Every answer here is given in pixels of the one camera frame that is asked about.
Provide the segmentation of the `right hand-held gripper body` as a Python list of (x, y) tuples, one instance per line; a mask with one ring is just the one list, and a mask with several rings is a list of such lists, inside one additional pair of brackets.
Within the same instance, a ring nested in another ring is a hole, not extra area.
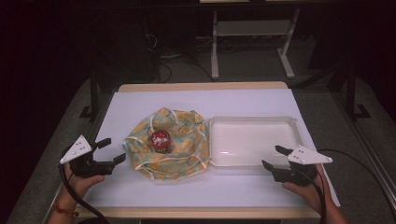
[(297, 146), (286, 156), (290, 167), (275, 168), (272, 172), (275, 182), (290, 182), (307, 186), (318, 175), (317, 164), (332, 163), (332, 158), (303, 146)]

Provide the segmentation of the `white plastic tray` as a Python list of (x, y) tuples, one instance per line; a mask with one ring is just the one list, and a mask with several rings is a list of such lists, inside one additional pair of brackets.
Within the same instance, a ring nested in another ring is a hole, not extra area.
[(302, 145), (297, 120), (291, 117), (214, 117), (209, 121), (210, 157), (214, 166), (257, 167), (262, 160), (287, 166), (276, 146)]

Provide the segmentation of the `green yellow floral cloth bag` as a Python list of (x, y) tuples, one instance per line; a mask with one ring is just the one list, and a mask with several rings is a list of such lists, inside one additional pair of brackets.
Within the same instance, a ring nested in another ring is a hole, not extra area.
[[(171, 152), (157, 153), (151, 135), (165, 130), (171, 135)], [(124, 139), (132, 166), (153, 180), (179, 180), (203, 172), (209, 163), (209, 128), (196, 111), (161, 108), (141, 120)]]

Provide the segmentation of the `white table sheet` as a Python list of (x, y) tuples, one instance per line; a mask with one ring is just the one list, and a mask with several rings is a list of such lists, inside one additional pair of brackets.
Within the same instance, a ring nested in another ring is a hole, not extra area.
[[(206, 122), (214, 117), (291, 117), (313, 149), (292, 92), (277, 90), (135, 91), (114, 95), (98, 134), (111, 138), (109, 147), (96, 152), (99, 161), (123, 151), (124, 139), (144, 118), (167, 107), (196, 111)], [(282, 189), (263, 166), (221, 168), (211, 162), (198, 175), (182, 180), (153, 180), (136, 171), (129, 161), (118, 166), (105, 182), (90, 189), (87, 201), (96, 208), (301, 208), (304, 201)]]

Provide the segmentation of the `wooden table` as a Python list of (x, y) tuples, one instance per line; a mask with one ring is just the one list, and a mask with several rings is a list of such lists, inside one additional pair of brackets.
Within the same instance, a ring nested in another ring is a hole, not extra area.
[[(215, 90), (277, 90), (288, 89), (283, 82), (247, 83), (175, 83), (124, 85), (118, 92), (135, 91), (215, 91)], [(231, 207), (231, 208), (97, 208), (107, 217), (142, 218), (304, 218), (316, 212), (306, 205), (301, 208)]]

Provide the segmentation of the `red round can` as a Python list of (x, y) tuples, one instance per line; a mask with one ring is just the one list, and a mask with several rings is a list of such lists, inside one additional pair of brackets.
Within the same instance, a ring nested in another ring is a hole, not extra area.
[(151, 144), (157, 153), (170, 153), (171, 152), (171, 135), (165, 130), (155, 131), (150, 137)]

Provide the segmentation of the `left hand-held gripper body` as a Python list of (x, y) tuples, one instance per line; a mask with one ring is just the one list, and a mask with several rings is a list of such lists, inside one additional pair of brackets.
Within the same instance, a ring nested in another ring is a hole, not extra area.
[(60, 158), (60, 164), (68, 163), (71, 171), (80, 177), (88, 178), (95, 175), (111, 175), (114, 169), (113, 161), (95, 161), (93, 159), (92, 143), (84, 135), (65, 150)]

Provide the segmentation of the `black metal stand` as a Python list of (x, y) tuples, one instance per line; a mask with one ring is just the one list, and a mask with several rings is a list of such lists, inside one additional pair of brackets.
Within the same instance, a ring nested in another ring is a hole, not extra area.
[(90, 121), (93, 121), (95, 120), (95, 117), (99, 111), (98, 83), (95, 63), (92, 65), (90, 72), (90, 100), (90, 105), (84, 106), (79, 116), (81, 118), (88, 118)]
[(370, 118), (364, 105), (355, 104), (356, 73), (351, 62), (346, 63), (346, 113), (353, 120)]

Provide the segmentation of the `person's left hand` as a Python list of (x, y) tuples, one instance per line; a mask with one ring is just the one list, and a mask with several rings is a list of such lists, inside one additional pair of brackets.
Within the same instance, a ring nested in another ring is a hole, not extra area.
[(95, 175), (88, 178), (77, 176), (71, 171), (68, 163), (65, 165), (64, 171), (67, 183), (79, 198), (83, 198), (92, 186), (99, 184), (106, 179), (103, 175)]

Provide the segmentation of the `metal frame rail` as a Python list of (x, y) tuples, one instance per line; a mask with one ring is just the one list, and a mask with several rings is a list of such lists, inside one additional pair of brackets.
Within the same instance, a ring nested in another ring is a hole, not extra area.
[(361, 147), (368, 158), (368, 162), (374, 169), (379, 185), (386, 194), (386, 199), (389, 201), (391, 209), (396, 210), (396, 184), (391, 179), (389, 173), (385, 169), (385, 166), (377, 156), (375, 148), (369, 143), (368, 138), (358, 124), (359, 119), (369, 119), (371, 117), (370, 114), (364, 105), (353, 105), (352, 111), (349, 112), (347, 110), (347, 101), (343, 99), (340, 93), (333, 92), (332, 98), (338, 108), (342, 111), (348, 125), (359, 140)]
[(46, 148), (45, 155), (53, 163), (53, 166), (48, 167), (47, 171), (54, 171), (53, 179), (57, 196), (53, 197), (54, 202), (45, 224), (76, 224), (74, 214), (78, 202), (70, 194), (69, 189), (78, 198), (83, 199), (92, 186), (106, 179), (103, 175), (88, 178), (77, 176), (71, 171), (68, 162), (64, 165), (59, 163), (63, 151), (74, 143), (89, 126), (89, 120), (82, 119), (79, 114), (84, 106), (90, 104), (90, 100), (91, 96), (83, 92), (78, 92), (73, 97)]

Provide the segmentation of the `white metal stand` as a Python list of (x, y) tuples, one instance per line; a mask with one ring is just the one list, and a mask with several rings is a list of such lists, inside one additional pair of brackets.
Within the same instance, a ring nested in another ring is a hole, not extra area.
[(213, 12), (212, 22), (212, 51), (211, 51), (211, 77), (219, 79), (218, 38), (224, 36), (285, 36), (282, 48), (277, 54), (287, 78), (295, 78), (287, 52), (290, 41), (300, 15), (300, 9), (295, 8), (288, 20), (269, 21), (219, 21), (218, 12)]

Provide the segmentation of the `person's right hand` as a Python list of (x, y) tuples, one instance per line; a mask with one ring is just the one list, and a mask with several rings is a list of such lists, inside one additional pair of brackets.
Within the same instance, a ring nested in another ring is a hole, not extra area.
[[(314, 182), (320, 187), (325, 196), (326, 211), (329, 212), (331, 206), (333, 205), (332, 195), (329, 187), (328, 180), (324, 174), (321, 164), (317, 164), (316, 168), (318, 170), (318, 176), (314, 179)], [(299, 196), (301, 196), (305, 203), (314, 209), (319, 214), (321, 213), (321, 201), (319, 195), (313, 185), (308, 185), (305, 187), (297, 186), (290, 182), (284, 182), (282, 184), (284, 189), (287, 189)]]

